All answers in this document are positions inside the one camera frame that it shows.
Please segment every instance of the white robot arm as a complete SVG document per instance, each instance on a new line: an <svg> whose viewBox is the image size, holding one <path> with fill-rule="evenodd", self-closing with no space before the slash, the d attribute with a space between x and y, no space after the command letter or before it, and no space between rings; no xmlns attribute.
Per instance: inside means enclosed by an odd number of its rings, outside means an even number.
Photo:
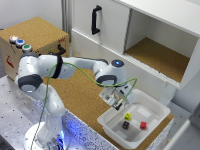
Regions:
<svg viewBox="0 0 200 150"><path fill-rule="evenodd" d="M62 58L61 56L53 55L39 56L36 53L27 52L20 59L18 76L15 79L15 83L31 99L44 101L46 97L46 85L43 84L42 77L49 76L51 68L55 64L57 66L52 70L50 75L52 78L68 79L76 69L74 66L64 64L63 62L74 64L79 68L92 70L95 80L103 85L119 84L127 80L124 63L120 60L113 60L112 63L108 64L103 59ZM131 85L129 83L115 87L117 93L120 93L122 96L125 96L130 89ZM126 102L133 103L132 92L127 97ZM118 101L113 101L113 99L107 103L117 110L121 106L118 105ZM45 124L38 131L35 139L37 145L42 149L49 149L48 143L52 139L56 139L57 135L62 131L61 117L65 113L64 104L52 86L48 88L46 110Z"/></svg>

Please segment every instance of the cable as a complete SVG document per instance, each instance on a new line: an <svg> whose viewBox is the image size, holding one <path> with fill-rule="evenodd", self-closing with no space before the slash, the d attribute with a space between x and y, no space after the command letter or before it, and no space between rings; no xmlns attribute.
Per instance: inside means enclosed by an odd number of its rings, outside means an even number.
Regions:
<svg viewBox="0 0 200 150"><path fill-rule="evenodd" d="M100 84L100 83L96 82L94 79L92 79L85 71L83 71L83 70L82 70L81 68L79 68L78 66L76 66L76 65L74 65L74 64L71 64L71 63L67 63L67 62L63 62L63 63L64 63L64 64L71 65L71 66L77 68L77 69L80 70L86 77L88 77L90 80L92 80L94 83L96 83L96 84L98 84L98 85L101 85L101 86L104 86L104 87L115 87L115 86L120 86L120 85L123 85L123 84L125 84L125 83L127 83L127 82L130 82L130 81L133 81L133 80L134 80L134 81L135 81L134 84L132 85L131 89L129 90L129 92L127 93L127 95L125 96L125 98L123 99L122 103L126 101L128 95L130 94L130 92L131 92L132 89L134 88L135 84L137 83L137 78L133 78L133 79L129 79L129 80L125 81L125 82L122 82L122 83L119 83L119 84L114 84L114 85L104 85L104 84ZM50 70L50 72L49 72L49 76L48 76L48 79L47 79L46 96L45 96L44 106L43 106L43 108L42 108L42 113L41 113L41 115L40 115L40 121L39 121L37 130L36 130L36 132L35 132L35 135L34 135L34 137L33 137L32 143L31 143L31 150L32 150L32 146L33 146L33 141L34 141L35 136L36 136L36 134L37 134L37 132L38 132L38 129L39 129L39 127L40 127L40 123L41 123L42 116L43 116L43 113L44 113L44 108L45 108L45 106L46 106L47 95L48 95L49 79L50 79L50 76L51 76L51 73L52 73L53 69L54 69L56 66L57 66L57 64L55 64L55 65L51 68L51 70Z"/></svg>

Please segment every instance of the brown box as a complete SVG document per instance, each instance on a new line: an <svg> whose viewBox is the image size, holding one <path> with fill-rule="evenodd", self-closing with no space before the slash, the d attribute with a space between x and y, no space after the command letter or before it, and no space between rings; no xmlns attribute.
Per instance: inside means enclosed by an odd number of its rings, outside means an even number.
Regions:
<svg viewBox="0 0 200 150"><path fill-rule="evenodd" d="M38 54L59 52L60 44L67 51L62 57L69 57L69 35L40 17L6 28L0 31L0 51L5 71L13 80L18 72L22 50L10 44L9 38L12 35L25 40L26 44L31 45L33 51Z"/></svg>

